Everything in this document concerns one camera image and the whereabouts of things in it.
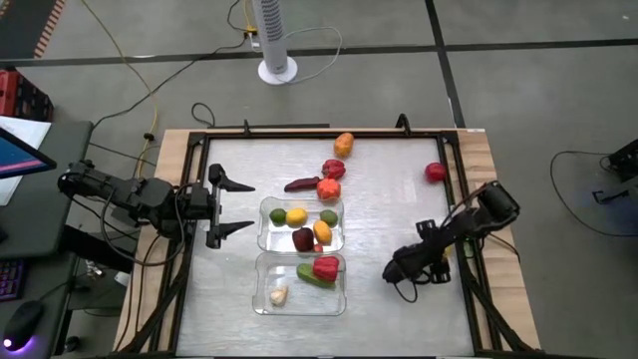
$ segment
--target garlic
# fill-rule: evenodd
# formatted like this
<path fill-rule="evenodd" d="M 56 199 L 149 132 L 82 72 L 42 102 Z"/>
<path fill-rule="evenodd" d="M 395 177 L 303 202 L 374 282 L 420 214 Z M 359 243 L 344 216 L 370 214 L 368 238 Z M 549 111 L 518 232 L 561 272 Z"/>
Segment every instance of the garlic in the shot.
<path fill-rule="evenodd" d="M 274 306 L 283 306 L 286 302 L 287 296 L 288 296 L 287 285 L 276 287 L 275 290 L 273 290 L 272 293 L 270 293 L 270 302 Z"/>

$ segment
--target clear plastic container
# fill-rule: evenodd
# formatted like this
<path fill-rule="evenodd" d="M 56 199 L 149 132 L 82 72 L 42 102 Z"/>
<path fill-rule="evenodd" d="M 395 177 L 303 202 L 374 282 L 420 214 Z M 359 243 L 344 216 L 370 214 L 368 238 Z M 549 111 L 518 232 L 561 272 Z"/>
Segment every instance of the clear plastic container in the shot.
<path fill-rule="evenodd" d="M 311 264 L 320 256 L 339 259 L 339 273 L 332 288 L 320 288 L 297 277 L 297 265 Z M 274 315 L 339 315 L 346 310 L 346 260 L 339 254 L 262 253 L 257 257 L 257 292 L 252 307 L 258 314 Z M 283 306 L 270 302 L 270 293 L 288 286 Z"/>
<path fill-rule="evenodd" d="M 312 225 L 319 219 L 319 213 L 324 209 L 337 213 L 339 221 L 332 228 L 332 241 L 330 245 L 324 245 L 324 252 L 336 252 L 343 247 L 345 236 L 343 235 L 343 202 L 341 199 L 321 201 L 318 199 L 279 199 L 273 196 L 266 197 L 259 208 L 259 233 L 257 244 L 265 251 L 281 253 L 297 253 L 292 242 L 292 232 L 299 228 L 292 228 L 286 224 L 276 226 L 270 220 L 270 212 L 276 208 L 288 211 L 292 208 L 304 208 L 308 212 L 308 220 L 304 226 L 312 229 Z"/>

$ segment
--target lime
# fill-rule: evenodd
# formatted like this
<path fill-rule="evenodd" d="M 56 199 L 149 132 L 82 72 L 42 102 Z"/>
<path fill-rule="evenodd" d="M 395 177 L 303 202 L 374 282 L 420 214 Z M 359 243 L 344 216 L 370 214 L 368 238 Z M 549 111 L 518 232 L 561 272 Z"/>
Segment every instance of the lime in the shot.
<path fill-rule="evenodd" d="M 330 209 L 322 210 L 321 213 L 319 213 L 319 218 L 328 223 L 330 227 L 337 225 L 337 222 L 339 221 L 337 213 Z"/>
<path fill-rule="evenodd" d="M 270 220 L 275 225 L 283 225 L 286 223 L 286 211 L 282 208 L 275 208 L 270 212 Z"/>

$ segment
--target red apple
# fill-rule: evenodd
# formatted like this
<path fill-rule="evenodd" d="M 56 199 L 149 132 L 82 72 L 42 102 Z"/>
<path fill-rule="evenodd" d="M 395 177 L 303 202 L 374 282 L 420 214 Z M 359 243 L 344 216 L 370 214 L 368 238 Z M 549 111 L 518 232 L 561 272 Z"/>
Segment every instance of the red apple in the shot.
<path fill-rule="evenodd" d="M 446 167 L 439 163 L 431 163 L 426 167 L 426 180 L 430 183 L 446 179 Z"/>

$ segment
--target white paper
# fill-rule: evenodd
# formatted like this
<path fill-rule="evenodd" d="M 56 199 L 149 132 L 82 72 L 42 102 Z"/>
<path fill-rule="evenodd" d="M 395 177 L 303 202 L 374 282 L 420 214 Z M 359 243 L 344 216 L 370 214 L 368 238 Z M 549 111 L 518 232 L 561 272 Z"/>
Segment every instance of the white paper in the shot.
<path fill-rule="evenodd" d="M 51 124 L 0 116 L 0 127 L 34 149 L 40 148 Z M 0 205 L 7 205 L 22 176 L 0 179 Z"/>

